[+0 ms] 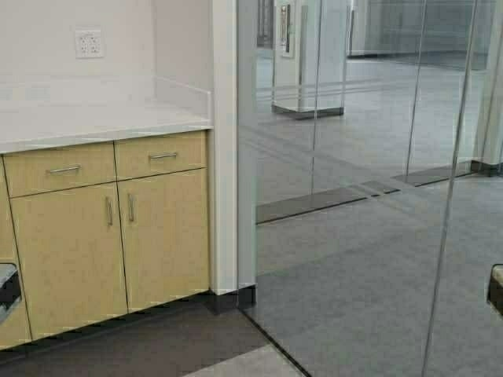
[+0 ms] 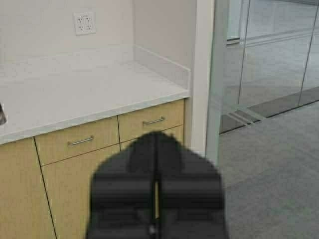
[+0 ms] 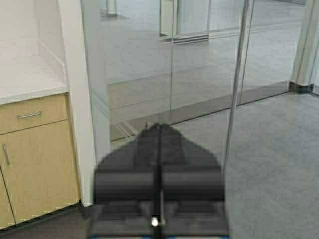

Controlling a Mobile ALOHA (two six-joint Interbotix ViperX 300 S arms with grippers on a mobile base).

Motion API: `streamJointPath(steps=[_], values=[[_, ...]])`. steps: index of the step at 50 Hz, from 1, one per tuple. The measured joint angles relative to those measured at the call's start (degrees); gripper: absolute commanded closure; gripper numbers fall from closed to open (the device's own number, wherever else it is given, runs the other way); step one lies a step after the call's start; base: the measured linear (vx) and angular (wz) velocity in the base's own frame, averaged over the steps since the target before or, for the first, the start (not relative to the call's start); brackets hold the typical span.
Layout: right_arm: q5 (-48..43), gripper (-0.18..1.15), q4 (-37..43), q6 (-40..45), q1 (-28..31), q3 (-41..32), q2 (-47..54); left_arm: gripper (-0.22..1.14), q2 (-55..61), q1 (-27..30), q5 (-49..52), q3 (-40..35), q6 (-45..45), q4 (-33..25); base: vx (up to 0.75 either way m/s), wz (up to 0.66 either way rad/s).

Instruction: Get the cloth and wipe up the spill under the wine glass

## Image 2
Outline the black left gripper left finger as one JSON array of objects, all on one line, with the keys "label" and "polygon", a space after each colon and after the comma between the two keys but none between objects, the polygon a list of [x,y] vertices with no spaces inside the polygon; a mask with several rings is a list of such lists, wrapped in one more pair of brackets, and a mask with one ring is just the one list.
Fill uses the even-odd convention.
[{"label": "black left gripper left finger", "polygon": [[87,239],[153,239],[154,132],[103,161],[90,183]]}]

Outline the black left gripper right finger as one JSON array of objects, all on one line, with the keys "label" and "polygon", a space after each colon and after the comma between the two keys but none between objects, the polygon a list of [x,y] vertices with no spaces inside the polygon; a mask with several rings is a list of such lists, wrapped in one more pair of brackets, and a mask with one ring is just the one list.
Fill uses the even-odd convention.
[{"label": "black left gripper right finger", "polygon": [[219,171],[172,136],[157,133],[155,145],[161,238],[229,238]]}]

